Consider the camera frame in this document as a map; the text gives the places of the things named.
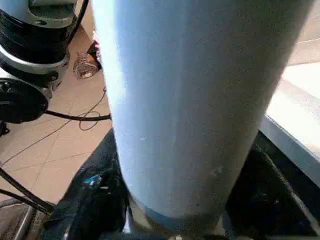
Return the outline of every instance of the grout line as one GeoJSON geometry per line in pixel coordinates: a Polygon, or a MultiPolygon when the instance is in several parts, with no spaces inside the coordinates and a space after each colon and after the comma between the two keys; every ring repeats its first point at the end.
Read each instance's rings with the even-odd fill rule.
{"type": "Polygon", "coordinates": [[[68,113],[67,113],[68,115],[70,115],[71,109],[74,107],[77,99],[78,99],[78,96],[75,95],[74,100],[73,100],[73,103],[71,104],[71,106],[70,106],[70,108],[69,108],[69,111],[68,111],[68,113]]]}
{"type": "MultiPolygon", "coordinates": [[[[76,100],[77,100],[77,96],[75,95],[74,100],[73,100],[73,103],[70,104],[70,108],[69,108],[69,110],[68,110],[68,114],[69,114],[69,112],[71,111],[72,107],[74,106],[76,100]]],[[[45,158],[45,162],[44,162],[44,163],[46,163],[46,162],[48,161],[48,157],[49,157],[49,155],[51,154],[51,151],[52,151],[52,149],[54,148],[54,145],[55,145],[58,137],[60,136],[60,132],[61,132],[61,129],[57,132],[56,138],[55,138],[55,140],[54,140],[54,142],[53,142],[53,144],[52,144],[52,146],[51,146],[51,149],[50,149],[48,155],[47,155],[46,158],[45,158]]]]}
{"type": "Polygon", "coordinates": [[[35,184],[36,184],[36,182],[37,182],[37,180],[38,180],[38,178],[39,178],[39,175],[40,175],[40,173],[42,172],[42,169],[44,168],[44,165],[45,165],[45,164],[44,164],[44,163],[41,163],[41,164],[38,164],[38,165],[42,165],[42,166],[41,166],[38,174],[36,175],[34,182],[32,183],[32,185],[31,185],[31,187],[30,187],[30,189],[29,189],[30,191],[32,191],[32,190],[34,189],[34,186],[35,186],[35,184]]]}
{"type": "Polygon", "coordinates": [[[70,156],[64,156],[64,157],[56,159],[56,160],[47,161],[46,163],[52,163],[52,162],[55,162],[55,161],[60,161],[60,160],[68,159],[68,158],[74,158],[74,157],[77,157],[77,156],[81,156],[81,155],[84,155],[84,154],[90,154],[90,153],[92,153],[92,151],[83,152],[83,153],[79,153],[79,154],[74,154],[74,155],[70,155],[70,156]]]}
{"type": "Polygon", "coordinates": [[[6,170],[6,172],[12,173],[12,172],[15,172],[15,171],[18,171],[18,170],[37,167],[37,166],[40,166],[40,165],[45,165],[46,163],[53,163],[53,162],[56,162],[56,161],[60,161],[60,160],[68,159],[68,158],[73,158],[73,157],[81,156],[81,155],[84,155],[84,154],[90,154],[90,153],[92,153],[92,151],[84,152],[84,153],[80,153],[80,154],[75,154],[75,155],[70,155],[70,156],[67,156],[67,157],[62,157],[62,158],[59,158],[59,159],[56,159],[56,160],[42,162],[42,163],[38,163],[38,164],[34,164],[34,165],[23,166],[23,167],[19,167],[19,168],[12,169],[12,170],[6,170]]]}
{"type": "Polygon", "coordinates": [[[49,150],[49,152],[48,152],[48,154],[47,154],[44,162],[42,163],[41,169],[40,169],[40,171],[38,172],[38,174],[37,174],[37,176],[36,176],[36,178],[35,178],[35,181],[34,181],[32,187],[31,187],[31,189],[33,189],[34,185],[36,184],[36,182],[37,182],[37,180],[38,180],[38,178],[39,178],[40,173],[41,173],[42,170],[44,169],[44,166],[45,166],[45,164],[47,163],[48,157],[49,157],[49,155],[51,154],[52,149],[54,148],[54,145],[55,145],[55,143],[56,143],[56,141],[57,141],[57,139],[58,139],[58,137],[59,137],[59,135],[60,135],[60,132],[61,132],[61,129],[57,132],[57,135],[56,135],[56,137],[55,137],[55,139],[54,139],[54,141],[53,141],[53,144],[52,144],[52,146],[51,146],[51,148],[50,148],[50,150],[49,150]]]}

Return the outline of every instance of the metal rod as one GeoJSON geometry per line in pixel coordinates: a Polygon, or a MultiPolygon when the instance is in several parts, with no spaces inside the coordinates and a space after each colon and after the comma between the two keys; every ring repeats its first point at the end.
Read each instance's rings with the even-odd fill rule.
{"type": "Polygon", "coordinates": [[[3,200],[0,202],[0,209],[2,209],[3,207],[7,207],[10,205],[15,205],[15,204],[21,204],[22,202],[18,199],[15,198],[9,198],[6,200],[3,200]]]}
{"type": "Polygon", "coordinates": [[[42,208],[44,208],[47,212],[51,213],[54,210],[54,207],[42,200],[38,196],[34,195],[31,191],[22,186],[19,182],[17,182],[12,176],[10,176],[3,168],[0,167],[0,176],[3,177],[10,185],[23,193],[27,198],[33,201],[35,204],[38,204],[42,208]]]}
{"type": "Polygon", "coordinates": [[[21,225],[19,226],[18,231],[16,232],[13,240],[23,240],[25,239],[26,232],[29,229],[29,225],[31,223],[32,218],[34,217],[34,214],[36,212],[36,209],[32,206],[29,206],[26,214],[21,222],[21,225]]]}

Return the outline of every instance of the beige floor tile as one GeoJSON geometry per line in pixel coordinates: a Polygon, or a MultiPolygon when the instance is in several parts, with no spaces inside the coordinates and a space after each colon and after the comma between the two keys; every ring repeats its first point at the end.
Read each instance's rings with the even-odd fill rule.
{"type": "Polygon", "coordinates": [[[80,27],[69,45],[70,60],[76,59],[76,52],[87,52],[92,42],[92,39],[88,37],[86,31],[80,27]]]}
{"type": "Polygon", "coordinates": [[[54,119],[56,119],[56,117],[50,116],[50,115],[47,115],[47,114],[43,114],[38,119],[33,120],[33,121],[29,121],[29,122],[24,122],[22,125],[23,125],[24,128],[28,128],[29,126],[42,124],[42,123],[45,123],[45,122],[48,122],[48,121],[51,121],[51,120],[54,120],[54,119]]]}
{"type": "MultiPolygon", "coordinates": [[[[32,166],[27,168],[22,168],[19,170],[9,172],[9,175],[17,180],[21,185],[23,185],[28,190],[31,190],[34,183],[36,182],[37,176],[42,168],[42,165],[32,166]]],[[[13,186],[7,183],[2,177],[0,177],[0,189],[10,191],[12,193],[22,195],[18,190],[13,186]]],[[[9,199],[10,197],[0,194],[0,201],[9,199]]]]}
{"type": "MultiPolygon", "coordinates": [[[[103,95],[105,81],[102,71],[85,80],[87,81],[86,83],[72,89],[76,93],[77,98],[70,109],[70,113],[77,113],[79,111],[91,108],[101,99],[103,95]]],[[[104,97],[101,103],[107,104],[107,98],[104,97]]]]}
{"type": "Polygon", "coordinates": [[[21,124],[15,124],[15,123],[7,123],[7,128],[10,129],[10,134],[17,133],[22,129],[21,124]]]}
{"type": "MultiPolygon", "coordinates": [[[[95,111],[101,115],[108,114],[107,104],[101,104],[96,107],[95,111]]],[[[93,122],[82,122],[82,127],[92,126],[93,122]]],[[[47,161],[55,161],[82,153],[92,152],[101,142],[112,126],[110,120],[103,120],[97,123],[95,127],[88,131],[79,129],[79,122],[72,121],[60,131],[47,161]]]]}
{"type": "Polygon", "coordinates": [[[7,135],[0,137],[0,156],[7,154],[14,146],[13,143],[15,141],[15,131],[12,130],[10,124],[8,124],[7,127],[10,129],[10,132],[7,135]]]}
{"type": "Polygon", "coordinates": [[[46,201],[58,202],[89,155],[85,153],[45,163],[32,188],[34,194],[46,201]]]}
{"type": "Polygon", "coordinates": [[[71,90],[84,83],[84,81],[77,79],[73,73],[74,60],[70,60],[67,71],[65,72],[60,86],[55,90],[55,93],[65,91],[66,89],[71,90]]]}
{"type": "MultiPolygon", "coordinates": [[[[66,121],[63,119],[54,119],[35,126],[29,126],[21,129],[13,136],[14,140],[11,142],[13,147],[10,148],[10,146],[8,146],[9,150],[2,153],[1,161],[4,162],[24,148],[30,146],[44,136],[58,129],[65,122],[66,121]]],[[[45,163],[47,156],[49,155],[50,150],[54,145],[57,135],[58,133],[54,133],[52,136],[42,140],[41,142],[30,147],[28,150],[20,153],[18,156],[10,160],[10,162],[5,164],[4,169],[11,171],[45,163]]]]}

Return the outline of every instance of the white surface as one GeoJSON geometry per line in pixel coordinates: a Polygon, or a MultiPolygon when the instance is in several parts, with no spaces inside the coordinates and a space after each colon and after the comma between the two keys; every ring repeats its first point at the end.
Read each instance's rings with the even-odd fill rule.
{"type": "Polygon", "coordinates": [[[320,63],[285,69],[266,114],[320,160],[320,63]]]}
{"type": "Polygon", "coordinates": [[[292,26],[260,20],[293,13],[245,2],[248,22],[224,1],[93,1],[123,178],[157,221],[218,222],[281,76],[268,43],[286,52],[292,26]]]}
{"type": "Polygon", "coordinates": [[[315,0],[300,36],[293,48],[289,65],[320,61],[320,0],[315,0]]]}

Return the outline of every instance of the tiled floor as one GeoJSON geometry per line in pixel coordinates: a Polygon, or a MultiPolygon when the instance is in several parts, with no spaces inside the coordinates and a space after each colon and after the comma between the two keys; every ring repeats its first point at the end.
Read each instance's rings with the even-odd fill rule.
{"type": "MultiPolygon", "coordinates": [[[[104,88],[102,72],[85,80],[77,80],[72,73],[76,52],[86,51],[90,44],[90,39],[81,29],[69,47],[71,57],[68,71],[50,102],[50,110],[79,115],[100,100],[104,88]]],[[[109,113],[106,98],[95,111],[101,115],[109,113]]],[[[32,122],[10,124],[8,127],[11,132],[0,137],[0,161],[4,162],[58,129],[65,122],[66,120],[61,118],[43,115],[32,122]]],[[[100,121],[88,131],[81,131],[78,124],[77,121],[71,121],[55,134],[14,157],[3,168],[39,197],[57,202],[65,193],[79,167],[109,131],[112,123],[109,120],[100,121]]],[[[82,127],[88,128],[92,124],[84,122],[82,127]]],[[[19,193],[2,178],[0,178],[0,189],[19,193]]],[[[7,198],[0,195],[0,201],[7,198]]]]}

